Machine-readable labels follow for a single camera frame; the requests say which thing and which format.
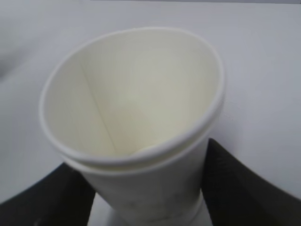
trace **white table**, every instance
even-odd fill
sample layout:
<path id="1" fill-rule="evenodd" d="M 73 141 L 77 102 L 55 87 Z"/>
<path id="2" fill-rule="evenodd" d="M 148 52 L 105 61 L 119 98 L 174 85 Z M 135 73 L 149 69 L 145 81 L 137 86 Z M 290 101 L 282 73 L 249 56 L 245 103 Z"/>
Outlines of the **white table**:
<path id="1" fill-rule="evenodd" d="M 216 47 L 228 89 L 212 137 L 301 198 L 301 5 L 6 0 L 0 15 L 0 202 L 61 163 L 37 117 L 53 67 L 88 39 L 141 26 L 180 27 Z"/>

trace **cup rim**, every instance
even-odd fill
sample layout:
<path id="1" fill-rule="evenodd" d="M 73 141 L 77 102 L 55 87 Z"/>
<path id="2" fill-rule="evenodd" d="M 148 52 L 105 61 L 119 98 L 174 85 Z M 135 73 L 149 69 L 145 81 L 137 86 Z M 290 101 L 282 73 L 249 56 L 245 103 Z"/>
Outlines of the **cup rim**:
<path id="1" fill-rule="evenodd" d="M 48 89 L 57 75 L 58 70 L 75 54 L 77 54 L 79 51 L 83 50 L 85 47 L 110 36 L 116 35 L 116 34 L 124 34 L 129 32 L 139 32 L 139 31 L 158 31 L 158 30 L 165 30 L 168 32 L 180 32 L 182 34 L 186 34 L 188 36 L 194 37 L 200 42 L 202 42 L 204 45 L 208 47 L 208 49 L 212 52 L 218 66 L 218 74 L 219 74 L 219 81 L 217 85 L 217 91 L 216 94 L 205 111 L 205 113 L 194 123 L 190 129 L 185 131 L 182 134 L 179 134 L 159 145 L 154 146 L 151 148 L 151 151 L 143 154 L 143 155 L 127 155 L 127 156 L 118 156 L 118 157 L 109 157 L 109 156 L 98 156 L 93 154 L 87 154 L 83 153 L 77 150 L 74 150 L 62 142 L 60 142 L 51 132 L 50 128 L 48 127 L 47 121 L 45 119 L 45 99 L 48 93 Z M 84 42 L 83 44 L 79 45 L 77 48 L 75 48 L 73 51 L 71 51 L 69 54 L 67 54 L 60 63 L 54 68 L 52 73 L 50 74 L 49 78 L 47 79 L 44 88 L 42 90 L 41 96 L 40 96 L 40 102 L 39 102 L 39 121 L 40 125 L 42 127 L 42 130 L 44 134 L 46 135 L 47 139 L 50 141 L 54 147 L 60 151 L 61 154 L 64 156 L 73 159 L 74 161 L 78 161 L 81 163 L 91 164 L 91 165 L 103 165 L 103 166 L 120 166 L 124 164 L 133 164 L 138 163 L 142 161 L 149 161 L 151 159 L 157 158 L 163 154 L 169 153 L 172 151 L 176 146 L 182 144 L 183 142 L 187 141 L 190 137 L 195 135 L 197 132 L 199 132 L 206 123 L 211 119 L 212 115 L 214 115 L 214 112 L 218 109 L 219 105 L 222 102 L 223 95 L 225 92 L 225 70 L 222 63 L 222 60 L 215 50 L 215 48 L 209 44 L 204 38 L 199 37 L 191 32 L 179 29 L 179 28 L 170 28 L 170 27 L 142 27 L 142 28 L 133 28 L 133 29 L 127 29 L 123 31 L 117 31 L 117 32 L 111 32 L 109 34 L 101 35 L 99 37 L 96 37 L 92 40 L 88 40 Z"/>

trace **gray background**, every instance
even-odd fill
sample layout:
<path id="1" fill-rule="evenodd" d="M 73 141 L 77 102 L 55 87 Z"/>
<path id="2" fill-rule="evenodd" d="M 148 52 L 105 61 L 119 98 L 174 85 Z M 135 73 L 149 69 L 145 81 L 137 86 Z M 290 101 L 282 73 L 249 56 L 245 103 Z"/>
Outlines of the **gray background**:
<path id="1" fill-rule="evenodd" d="M 300 4 L 301 0 L 138 0 L 138 1 L 198 1 L 198 2 L 249 2 L 249 3 L 292 3 Z"/>

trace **paper cup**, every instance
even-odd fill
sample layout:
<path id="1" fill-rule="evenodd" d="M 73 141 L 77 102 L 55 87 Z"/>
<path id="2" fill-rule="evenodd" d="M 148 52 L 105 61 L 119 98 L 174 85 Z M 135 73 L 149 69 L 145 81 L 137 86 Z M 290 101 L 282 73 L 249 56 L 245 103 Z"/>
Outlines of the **paper cup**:
<path id="1" fill-rule="evenodd" d="M 202 38 L 139 28 L 89 41 L 54 70 L 40 123 L 64 161 L 132 226 L 186 226 L 199 207 L 225 75 Z"/>

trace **white paper cup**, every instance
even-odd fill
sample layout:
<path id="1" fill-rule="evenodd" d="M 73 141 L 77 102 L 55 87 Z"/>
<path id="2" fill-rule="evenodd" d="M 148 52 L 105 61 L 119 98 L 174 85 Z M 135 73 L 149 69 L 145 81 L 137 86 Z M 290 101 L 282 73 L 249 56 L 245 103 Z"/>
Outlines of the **white paper cup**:
<path id="1" fill-rule="evenodd" d="M 225 75 L 202 38 L 139 28 L 89 41 L 53 71 L 40 123 L 64 161 L 132 226 L 187 226 Z"/>

